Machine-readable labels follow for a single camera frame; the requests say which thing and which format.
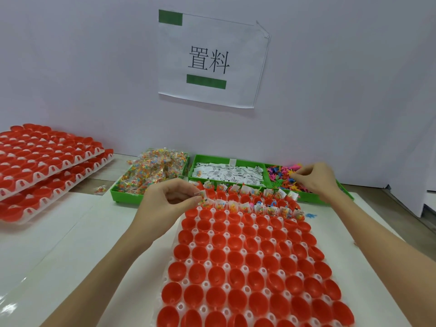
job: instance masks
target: egg tray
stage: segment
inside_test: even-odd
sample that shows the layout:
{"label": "egg tray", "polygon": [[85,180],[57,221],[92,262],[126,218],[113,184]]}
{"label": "egg tray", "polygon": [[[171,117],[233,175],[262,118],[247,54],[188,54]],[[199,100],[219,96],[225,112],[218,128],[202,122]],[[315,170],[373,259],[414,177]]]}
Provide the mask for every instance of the egg tray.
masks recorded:
{"label": "egg tray", "polygon": [[[113,154],[103,154],[95,163],[85,162],[53,175],[35,186],[0,202],[0,221],[22,225],[64,196],[79,182],[113,160]],[[72,173],[80,168],[79,173]]]}
{"label": "egg tray", "polygon": [[77,138],[85,141],[30,129],[0,133],[0,201],[105,152],[100,142],[89,138],[83,143]]}
{"label": "egg tray", "polygon": [[182,215],[151,325],[345,327],[354,316],[307,222],[197,207]]}

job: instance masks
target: white paper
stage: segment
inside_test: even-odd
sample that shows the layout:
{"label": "white paper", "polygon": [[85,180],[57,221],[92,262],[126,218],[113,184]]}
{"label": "white paper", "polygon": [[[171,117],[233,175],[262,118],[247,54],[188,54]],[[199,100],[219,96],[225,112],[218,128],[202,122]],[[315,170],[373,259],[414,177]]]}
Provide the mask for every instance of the white paper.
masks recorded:
{"label": "white paper", "polygon": [[[183,14],[181,26],[160,22],[158,37],[160,94],[254,107],[270,40],[258,23]],[[187,83],[188,75],[226,81],[225,89]]]}

